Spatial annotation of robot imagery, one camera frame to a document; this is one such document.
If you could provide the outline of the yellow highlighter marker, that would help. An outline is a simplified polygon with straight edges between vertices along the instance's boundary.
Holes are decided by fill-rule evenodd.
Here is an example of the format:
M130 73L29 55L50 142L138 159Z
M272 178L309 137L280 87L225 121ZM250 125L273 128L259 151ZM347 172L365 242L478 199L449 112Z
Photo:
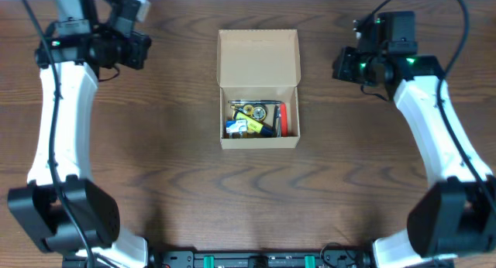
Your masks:
M268 126L264 125L262 122L258 122L255 119L252 119L248 115L242 113L241 111L235 111L233 113L233 118L235 120L243 119L246 120L247 128L253 130L254 132L259 133L265 137L271 137L274 133L273 130Z

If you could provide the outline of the brown cardboard box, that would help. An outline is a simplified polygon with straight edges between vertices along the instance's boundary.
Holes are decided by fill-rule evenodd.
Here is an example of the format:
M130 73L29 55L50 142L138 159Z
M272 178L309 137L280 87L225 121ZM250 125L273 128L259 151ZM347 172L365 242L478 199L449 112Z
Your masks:
M298 83L301 64L295 29L221 29L217 46L220 97L220 143L223 149L295 148L300 139ZM226 121L235 120L229 100L278 100L286 104L288 135L265 137L251 129L252 138L230 139ZM273 130L274 107L265 105L261 121Z

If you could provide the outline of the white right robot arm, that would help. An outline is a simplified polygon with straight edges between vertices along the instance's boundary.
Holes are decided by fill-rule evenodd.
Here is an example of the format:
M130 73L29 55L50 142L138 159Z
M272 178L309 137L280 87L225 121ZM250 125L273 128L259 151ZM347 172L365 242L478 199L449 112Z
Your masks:
M445 71L421 55L413 12L358 19L358 44L344 47L333 77L381 87L402 113L421 154L428 190L405 229L375 240L370 267L432 266L495 248L495 177L470 143L450 101Z

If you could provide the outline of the black pen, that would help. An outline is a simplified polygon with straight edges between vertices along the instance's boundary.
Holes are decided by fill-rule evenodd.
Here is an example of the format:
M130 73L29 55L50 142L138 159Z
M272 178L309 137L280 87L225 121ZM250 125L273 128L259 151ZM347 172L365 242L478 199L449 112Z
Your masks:
M264 100L229 100L228 101L229 104L239 104L239 105L245 105L245 104L260 104L260 105L278 105L278 104L281 104L282 101L278 101L278 100L267 100L267 99L264 99Z

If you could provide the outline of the red black stapler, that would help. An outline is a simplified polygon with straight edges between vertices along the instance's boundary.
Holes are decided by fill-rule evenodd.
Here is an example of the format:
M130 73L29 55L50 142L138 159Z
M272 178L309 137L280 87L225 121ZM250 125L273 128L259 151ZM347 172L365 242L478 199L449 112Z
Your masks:
M280 103L274 107L274 136L277 138L288 135L288 114L285 103Z

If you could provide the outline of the correction tape dispenser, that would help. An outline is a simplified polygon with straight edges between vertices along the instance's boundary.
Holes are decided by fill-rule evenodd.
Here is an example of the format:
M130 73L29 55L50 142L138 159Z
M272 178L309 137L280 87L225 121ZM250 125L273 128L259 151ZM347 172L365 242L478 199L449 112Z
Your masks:
M256 121L263 121L267 117L267 107L262 104L234 104L231 109L241 111Z

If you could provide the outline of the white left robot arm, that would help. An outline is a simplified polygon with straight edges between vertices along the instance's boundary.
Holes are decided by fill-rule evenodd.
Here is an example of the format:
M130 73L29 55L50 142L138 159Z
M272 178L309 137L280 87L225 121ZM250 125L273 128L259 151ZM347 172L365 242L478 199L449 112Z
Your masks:
M24 187L8 207L42 253L65 267L154 267L148 242L122 227L116 201L93 179L89 156L93 101L101 69L143 68L151 40L136 30L147 0L55 0L57 19L38 29L34 53L43 104Z

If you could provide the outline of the blue white staples box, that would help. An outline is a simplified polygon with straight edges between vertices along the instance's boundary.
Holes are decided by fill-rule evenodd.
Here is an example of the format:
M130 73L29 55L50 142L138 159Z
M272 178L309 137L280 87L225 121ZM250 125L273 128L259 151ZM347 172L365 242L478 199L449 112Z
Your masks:
M226 121L226 133L244 133L247 131L247 120L238 119Z

